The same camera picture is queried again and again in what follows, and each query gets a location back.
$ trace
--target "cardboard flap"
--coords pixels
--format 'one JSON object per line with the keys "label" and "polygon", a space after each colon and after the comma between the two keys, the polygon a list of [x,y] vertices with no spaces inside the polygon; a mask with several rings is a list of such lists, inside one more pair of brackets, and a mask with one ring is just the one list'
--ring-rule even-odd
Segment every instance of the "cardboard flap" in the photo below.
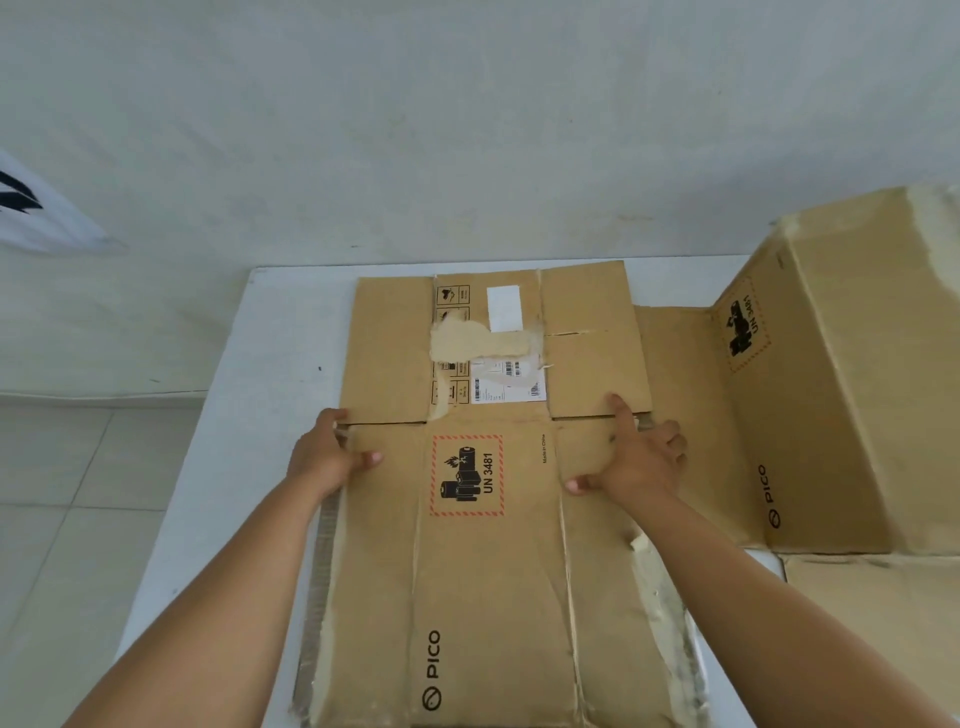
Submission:
{"label": "cardboard flap", "polygon": [[426,422],[432,308],[432,279],[357,281],[340,393],[349,422]]}
{"label": "cardboard flap", "polygon": [[540,272],[550,414],[608,415],[614,391],[634,412],[651,409],[646,363],[622,260]]}
{"label": "cardboard flap", "polygon": [[786,552],[889,552],[870,458],[790,246],[768,238],[713,310],[766,543]]}
{"label": "cardboard flap", "polygon": [[793,556],[786,580],[960,716],[960,559]]}
{"label": "cardboard flap", "polygon": [[[561,480],[596,473],[607,464],[612,418],[566,421],[554,427]],[[677,630],[679,635],[682,627],[663,613],[654,620],[647,615],[631,549],[639,527],[602,493],[564,494],[562,503],[586,724],[607,728],[681,724],[671,704],[671,674],[654,630]],[[682,705],[676,708],[683,710]]]}
{"label": "cardboard flap", "polygon": [[341,493],[313,725],[409,724],[407,680],[422,425],[359,425],[354,450],[383,463]]}
{"label": "cardboard flap", "polygon": [[574,723],[548,421],[427,426],[410,637],[414,725]]}
{"label": "cardboard flap", "polygon": [[960,199],[880,190],[790,219],[895,547],[960,553]]}
{"label": "cardboard flap", "polygon": [[636,307],[657,422],[684,431],[681,495],[740,546],[763,546],[762,490],[750,472],[708,308]]}

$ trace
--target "torn cardboard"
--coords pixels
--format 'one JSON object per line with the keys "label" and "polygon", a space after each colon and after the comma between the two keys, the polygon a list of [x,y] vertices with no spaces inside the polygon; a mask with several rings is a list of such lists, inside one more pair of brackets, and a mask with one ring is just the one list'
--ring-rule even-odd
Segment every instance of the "torn cardboard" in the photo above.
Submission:
{"label": "torn cardboard", "polygon": [[960,559],[791,556],[786,580],[960,716]]}
{"label": "torn cardboard", "polygon": [[[383,376],[388,351],[403,377]],[[541,352],[534,374],[523,357]],[[487,403],[484,376],[539,397]],[[611,388],[649,411],[621,262],[358,285],[342,405],[354,446],[386,457],[341,504],[315,724],[696,724],[692,693],[671,686],[695,661],[661,656],[636,525],[564,495],[570,468],[609,458],[611,419],[579,418],[608,415]]]}

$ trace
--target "red dashed border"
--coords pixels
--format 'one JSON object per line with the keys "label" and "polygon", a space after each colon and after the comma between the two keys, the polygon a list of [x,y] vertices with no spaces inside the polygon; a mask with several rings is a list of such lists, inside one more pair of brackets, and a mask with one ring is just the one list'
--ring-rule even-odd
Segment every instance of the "red dashed border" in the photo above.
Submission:
{"label": "red dashed border", "polygon": [[[760,356],[762,353],[767,351],[770,348],[770,345],[773,344],[773,339],[770,338],[770,329],[767,327],[767,322],[763,318],[763,309],[760,307],[760,300],[756,297],[756,290],[754,289],[754,280],[750,276],[744,276],[744,280],[747,281],[747,285],[750,286],[750,295],[754,297],[754,309],[756,309],[756,315],[760,319],[760,325],[763,327],[763,334],[766,336],[767,340],[762,347],[757,349],[755,352],[751,353],[746,359],[736,362],[736,366],[733,366],[733,357],[730,356],[730,345],[727,342],[726,336],[723,339],[724,353],[727,355],[727,361],[730,363],[731,372],[739,372],[750,362]],[[734,296],[735,301],[739,300],[739,296]]]}
{"label": "red dashed border", "polygon": [[[437,493],[437,441],[438,440],[496,440],[499,451],[499,490],[500,490],[500,510],[499,511],[437,511],[434,510],[433,501]],[[431,516],[505,516],[504,497],[503,497],[503,435],[434,435],[433,451],[430,455],[430,515]]]}

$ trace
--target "floor tile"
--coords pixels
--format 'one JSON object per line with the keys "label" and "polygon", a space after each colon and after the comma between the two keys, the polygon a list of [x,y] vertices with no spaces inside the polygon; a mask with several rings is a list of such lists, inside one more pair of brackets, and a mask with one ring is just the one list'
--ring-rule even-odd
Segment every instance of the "floor tile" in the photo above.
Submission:
{"label": "floor tile", "polygon": [[66,508],[0,505],[0,643],[34,587]]}
{"label": "floor tile", "polygon": [[0,503],[69,505],[107,409],[0,406]]}
{"label": "floor tile", "polygon": [[107,670],[162,517],[70,509],[3,645],[4,725],[60,726]]}
{"label": "floor tile", "polygon": [[199,409],[116,410],[75,504],[165,509],[199,417]]}

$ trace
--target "finger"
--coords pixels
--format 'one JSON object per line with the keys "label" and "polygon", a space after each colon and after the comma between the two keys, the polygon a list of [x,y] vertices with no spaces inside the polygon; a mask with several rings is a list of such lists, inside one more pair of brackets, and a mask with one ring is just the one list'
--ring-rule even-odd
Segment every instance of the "finger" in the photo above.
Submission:
{"label": "finger", "polygon": [[377,450],[369,449],[365,452],[355,452],[350,469],[354,472],[368,471],[378,466],[381,462],[383,462],[383,453]]}
{"label": "finger", "polygon": [[677,457],[680,457],[686,452],[686,438],[683,435],[674,435],[673,439],[666,445]]}
{"label": "finger", "polygon": [[669,443],[680,434],[680,423],[676,420],[665,420],[654,427],[653,432],[664,443]]}
{"label": "finger", "polygon": [[629,432],[636,432],[634,413],[630,411],[630,405],[620,395],[609,392],[607,394],[607,404],[613,410],[613,416],[616,419],[616,431],[619,434],[625,435]]}
{"label": "finger", "polygon": [[345,420],[347,418],[346,409],[334,409],[328,407],[327,409],[321,410],[321,413],[317,415],[317,427],[333,427],[336,425],[338,420]]}
{"label": "finger", "polygon": [[574,496],[582,496],[599,488],[600,480],[596,475],[577,475],[567,480],[564,486]]}

